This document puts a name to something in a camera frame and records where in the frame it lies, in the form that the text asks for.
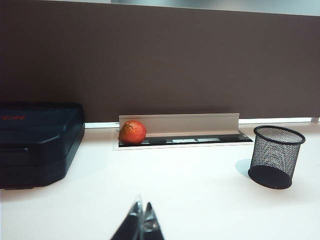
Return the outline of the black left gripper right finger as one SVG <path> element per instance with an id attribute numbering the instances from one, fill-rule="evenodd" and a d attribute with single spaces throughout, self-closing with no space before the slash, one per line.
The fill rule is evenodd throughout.
<path id="1" fill-rule="evenodd" d="M 164 240 L 156 213 L 150 202 L 147 203 L 143 220 L 144 240 Z"/>

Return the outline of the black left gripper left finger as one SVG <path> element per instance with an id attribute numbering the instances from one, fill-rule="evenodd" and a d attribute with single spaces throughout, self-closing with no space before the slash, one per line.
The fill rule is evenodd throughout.
<path id="1" fill-rule="evenodd" d="M 111 240 L 140 240 L 143 215 L 143 202 L 138 195 Z"/>

